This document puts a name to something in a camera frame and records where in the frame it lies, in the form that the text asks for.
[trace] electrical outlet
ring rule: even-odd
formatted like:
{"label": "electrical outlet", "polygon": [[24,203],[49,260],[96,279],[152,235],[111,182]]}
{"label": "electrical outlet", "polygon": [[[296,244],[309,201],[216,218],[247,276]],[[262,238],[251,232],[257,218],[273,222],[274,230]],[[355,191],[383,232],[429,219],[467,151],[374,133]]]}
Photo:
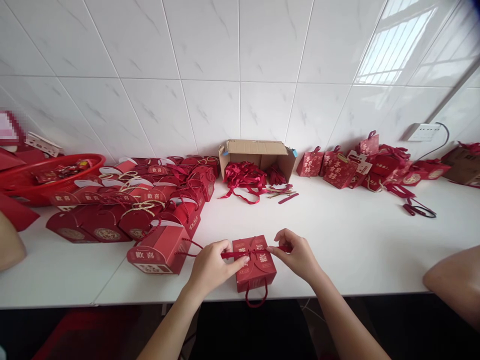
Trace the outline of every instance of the electrical outlet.
{"label": "electrical outlet", "polygon": [[404,136],[406,141],[432,141],[435,134],[440,131],[438,124],[413,124]]}

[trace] open cardboard box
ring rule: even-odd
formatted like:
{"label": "open cardboard box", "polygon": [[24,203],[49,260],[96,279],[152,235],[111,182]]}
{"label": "open cardboard box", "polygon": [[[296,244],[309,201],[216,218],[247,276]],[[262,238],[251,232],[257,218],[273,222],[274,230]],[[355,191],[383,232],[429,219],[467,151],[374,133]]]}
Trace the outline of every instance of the open cardboard box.
{"label": "open cardboard box", "polygon": [[257,165],[263,171],[276,163],[288,183],[294,170],[297,152],[286,147],[281,141],[230,139],[220,145],[218,155],[222,178],[225,178],[225,168],[230,162],[247,161]]}

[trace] hand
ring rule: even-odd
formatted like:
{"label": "hand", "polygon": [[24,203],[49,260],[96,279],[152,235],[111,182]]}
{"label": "hand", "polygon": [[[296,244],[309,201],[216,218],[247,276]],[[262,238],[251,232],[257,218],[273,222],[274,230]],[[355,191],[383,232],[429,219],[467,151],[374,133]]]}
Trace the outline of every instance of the hand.
{"label": "hand", "polygon": [[307,283],[312,284],[312,281],[318,277],[322,269],[315,259],[307,239],[285,228],[276,234],[274,241],[279,242],[280,246],[290,246],[293,250],[290,254],[287,254],[272,246],[268,246],[266,249],[283,261],[295,274]]}
{"label": "hand", "polygon": [[196,256],[190,279],[185,287],[201,297],[201,301],[215,288],[239,271],[250,260],[242,256],[233,263],[227,264],[221,253],[231,253],[232,244],[228,240],[213,242],[205,246]]}

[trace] white table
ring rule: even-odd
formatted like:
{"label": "white table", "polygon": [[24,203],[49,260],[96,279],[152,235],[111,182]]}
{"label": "white table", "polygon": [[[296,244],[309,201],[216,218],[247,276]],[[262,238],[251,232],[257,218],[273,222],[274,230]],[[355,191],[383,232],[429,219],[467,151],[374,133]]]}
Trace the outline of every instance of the white table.
{"label": "white table", "polygon": [[45,228],[56,208],[35,210],[20,233],[27,257],[0,272],[0,309],[92,306],[133,243],[72,244]]}
{"label": "white table", "polygon": [[[222,239],[265,235],[273,245],[278,230],[289,228],[307,238],[315,256],[344,296],[425,292],[423,274],[439,260],[480,243],[480,190],[441,178],[410,188],[438,218],[410,216],[405,201],[386,191],[360,187],[338,190],[320,177],[292,175],[299,196],[280,205],[277,197],[261,197],[249,205],[217,182],[213,199],[201,214],[195,241],[201,245]],[[196,252],[195,246],[190,249]],[[188,280],[194,259],[187,258],[181,274],[144,274],[126,260],[95,303],[171,303]],[[269,299],[312,297],[312,289],[280,260],[268,288]],[[264,289],[250,292],[260,299]],[[235,277],[213,291],[208,301],[240,300]]]}
{"label": "white table", "polygon": [[[291,178],[299,196],[279,205],[261,197],[248,205],[239,198],[217,199],[227,192],[215,184],[213,200],[201,214],[195,241],[265,235],[273,245],[276,232],[289,228],[307,238],[318,262],[341,294],[375,295],[426,291],[422,276],[437,261],[480,243],[480,191],[441,178],[411,190],[438,213],[437,219],[408,215],[404,201],[363,187],[338,190],[321,178]],[[125,260],[133,242],[71,244],[45,228],[54,208],[20,233],[27,258],[0,272],[0,309],[171,303],[188,280],[194,259],[180,275],[144,274]],[[197,252],[193,245],[191,253]],[[314,296],[310,287],[278,259],[269,299]],[[264,289],[250,292],[263,297]],[[235,277],[207,300],[241,300]]]}

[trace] box flap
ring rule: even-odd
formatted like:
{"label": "box flap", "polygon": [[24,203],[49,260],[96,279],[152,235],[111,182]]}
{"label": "box flap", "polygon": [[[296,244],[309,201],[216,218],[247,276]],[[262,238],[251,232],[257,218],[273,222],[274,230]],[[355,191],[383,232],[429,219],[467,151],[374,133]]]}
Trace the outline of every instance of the box flap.
{"label": "box flap", "polygon": [[287,155],[287,149],[281,141],[236,140],[226,142],[229,154]]}

